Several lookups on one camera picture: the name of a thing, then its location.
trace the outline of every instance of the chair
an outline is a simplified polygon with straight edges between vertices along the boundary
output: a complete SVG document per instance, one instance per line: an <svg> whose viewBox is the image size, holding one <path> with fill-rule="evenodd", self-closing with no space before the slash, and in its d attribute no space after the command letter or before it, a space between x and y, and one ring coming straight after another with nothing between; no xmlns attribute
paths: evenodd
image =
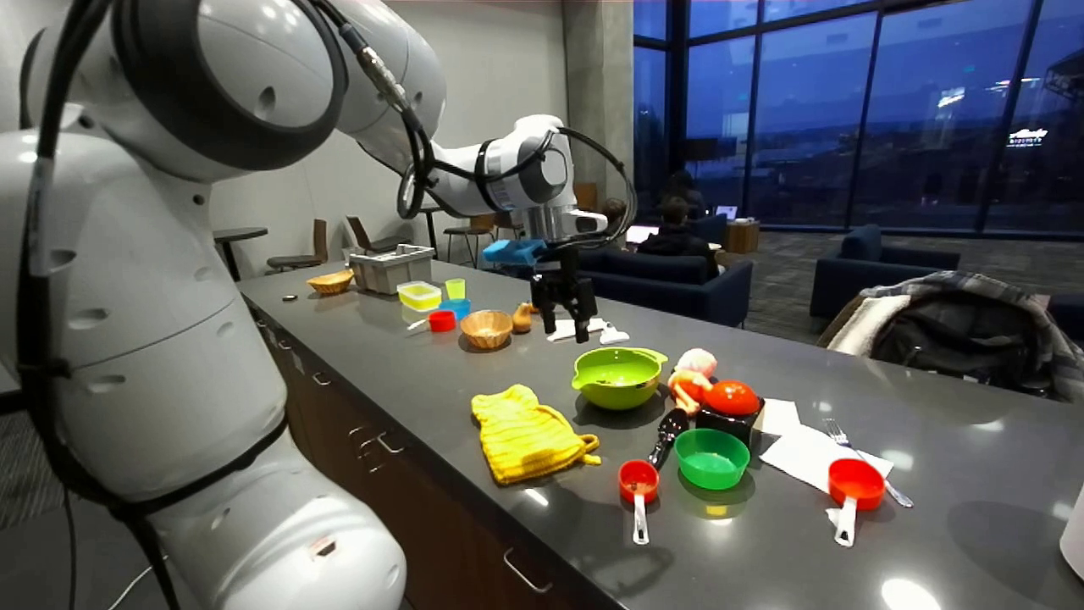
<svg viewBox="0 0 1084 610"><path fill-rule="evenodd" d="M1067 339L1084 344L1084 296L1053 296L1048 310Z"/></svg>
<svg viewBox="0 0 1084 610"><path fill-rule="evenodd" d="M859 289L960 267L956 250L910 250L882 243L882 228L858 228L839 253L820 256L813 270L813 319L832 319Z"/></svg>
<svg viewBox="0 0 1084 610"><path fill-rule="evenodd" d="M459 228L446 228L442 231L442 256L450 260L450 239L463 239L466 243L466 256L471 265L476 265L476 237L494 231L494 218L466 218L466 225Z"/></svg>
<svg viewBox="0 0 1084 610"><path fill-rule="evenodd" d="M320 218L313 221L313 250L308 253L276 253L267 256L270 270L315 267L327 260L327 225Z"/></svg>

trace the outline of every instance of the floor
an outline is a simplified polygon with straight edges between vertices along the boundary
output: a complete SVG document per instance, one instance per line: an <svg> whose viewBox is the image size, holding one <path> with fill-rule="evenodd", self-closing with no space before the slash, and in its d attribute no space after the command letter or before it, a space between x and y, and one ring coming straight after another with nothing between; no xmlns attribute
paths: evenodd
<svg viewBox="0 0 1084 610"><path fill-rule="evenodd" d="M797 342L817 342L820 325L813 325L805 316L813 260L837 250L837 239L839 237L763 235L757 250L744 253L755 265L753 316L744 330ZM1084 243L917 237L897 237L890 243L963 250L963 267L986 270L1033 290L1084 290ZM63 610L70 594L70 557L79 610L166 607L157 580L138 580L145 560L136 548L131 534L117 530L101 507L70 499L73 530L66 530L63 491L52 476L40 458L40 445L24 413L0 418L0 462L3 607Z"/></svg>

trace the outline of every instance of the kitchen counter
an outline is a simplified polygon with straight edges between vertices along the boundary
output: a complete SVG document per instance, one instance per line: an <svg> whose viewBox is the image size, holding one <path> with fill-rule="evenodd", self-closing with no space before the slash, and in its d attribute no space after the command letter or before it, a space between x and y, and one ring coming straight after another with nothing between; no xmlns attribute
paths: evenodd
<svg viewBox="0 0 1084 610"><path fill-rule="evenodd" d="M596 342L545 342L538 321L502 351L463 351L454 332L406 332L392 297L308 296L313 275L252 276L240 290L258 319L423 445L432 473L466 504L519 530L621 607L1018 610L1084 601L1084 581L1057 551L1084 483L1080 405L601 297L601 316L630 332L630 344L669 362L692 344L710 350L721 375L797 400L803 423L842 428L855 447L890 458L890 480L914 499L910 513L883 501L859 517L855 548L839 548L817 488L753 462L736 491L703 496L683 488L669 458L650 507L650 546L641 548L630 541L630 507L616 501L616 466L646 458L663 402L633 413L582 405L568 386L571 360ZM466 276L473 309L510 310L528 297L524 280L432 260L432 280L450 275ZM531 386L579 433L601 433L604 465L499 488L471 396L510 382Z"/></svg>

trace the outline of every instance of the wooden cabinet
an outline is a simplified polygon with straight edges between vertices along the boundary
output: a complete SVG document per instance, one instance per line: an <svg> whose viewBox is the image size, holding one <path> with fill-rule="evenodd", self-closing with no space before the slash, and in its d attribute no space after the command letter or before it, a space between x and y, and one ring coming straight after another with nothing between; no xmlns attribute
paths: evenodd
<svg viewBox="0 0 1084 610"><path fill-rule="evenodd" d="M549 560L509 514L485 514L457 471L370 405L281 332L267 330L291 400L288 423L305 458L362 499L406 551L416 610L613 607L567 562Z"/></svg>

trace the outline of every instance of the red measuring cup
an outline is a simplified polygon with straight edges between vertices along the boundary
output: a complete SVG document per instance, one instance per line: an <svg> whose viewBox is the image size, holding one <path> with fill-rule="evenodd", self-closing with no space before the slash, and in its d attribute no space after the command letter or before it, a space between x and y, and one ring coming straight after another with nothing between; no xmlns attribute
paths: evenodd
<svg viewBox="0 0 1084 610"><path fill-rule="evenodd" d="M872 462L842 458L825 466L829 499L839 507L837 541L855 546L855 517L858 513L878 513L883 501L883 473L872 466Z"/></svg>
<svg viewBox="0 0 1084 610"><path fill-rule="evenodd" d="M657 501L657 466L650 462L623 462L616 488L621 501L633 504L633 546L646 546L646 504Z"/></svg>

